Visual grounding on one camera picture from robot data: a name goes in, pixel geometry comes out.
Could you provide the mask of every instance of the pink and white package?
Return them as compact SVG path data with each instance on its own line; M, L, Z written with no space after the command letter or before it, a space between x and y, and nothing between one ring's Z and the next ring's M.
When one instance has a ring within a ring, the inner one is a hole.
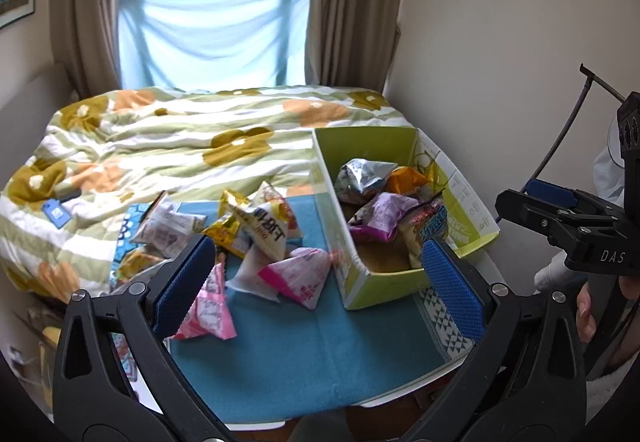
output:
M225 301L225 264L226 254L219 252L216 265L172 339L183 340L213 334L226 340L237 335Z
M415 198L380 193L349 220L349 231L356 241L392 242L400 218L418 204L420 202Z
M328 252L300 247L291 251L291 258L267 265L258 275L283 295L314 310L330 268Z

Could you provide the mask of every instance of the metal bolt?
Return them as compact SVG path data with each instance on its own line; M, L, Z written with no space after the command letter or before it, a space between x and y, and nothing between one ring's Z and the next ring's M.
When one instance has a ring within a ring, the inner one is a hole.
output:
M146 289L146 286L141 281L137 281L129 285L129 294L133 294L137 296L138 294L142 294Z
M85 290L83 290L83 289L76 290L71 295L71 301L82 301L85 296L86 296L86 291Z
M491 287L491 292L493 292L497 296L504 297L509 293L509 289L506 285L496 283Z
M566 296L559 290L556 290L551 297L556 303L564 303L566 301Z

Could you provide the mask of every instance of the green cardboard box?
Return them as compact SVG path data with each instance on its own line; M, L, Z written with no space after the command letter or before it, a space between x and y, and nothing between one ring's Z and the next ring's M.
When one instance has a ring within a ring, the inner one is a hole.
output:
M352 158L366 158L412 166L429 180L434 192L442 190L448 213L447 243L460 257L483 247L500 229L491 213L453 162L421 130L391 126L347 126L314 130L317 161L311 179L327 245L334 258L335 275L347 310L366 308L412 294L430 285L425 271L406 266L376 272L358 255L334 180Z

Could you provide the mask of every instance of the sheer light blue fabric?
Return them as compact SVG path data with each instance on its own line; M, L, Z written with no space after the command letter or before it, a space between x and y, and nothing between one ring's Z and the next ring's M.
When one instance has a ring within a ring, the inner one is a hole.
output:
M120 0L123 88L303 85L309 0Z

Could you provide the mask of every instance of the brown curtain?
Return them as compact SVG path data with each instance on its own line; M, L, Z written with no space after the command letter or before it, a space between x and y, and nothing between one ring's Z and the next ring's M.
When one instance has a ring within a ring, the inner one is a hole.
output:
M49 0L53 57L82 98L120 87L118 0Z
M400 0L311 0L307 84L381 92L398 38L399 5Z

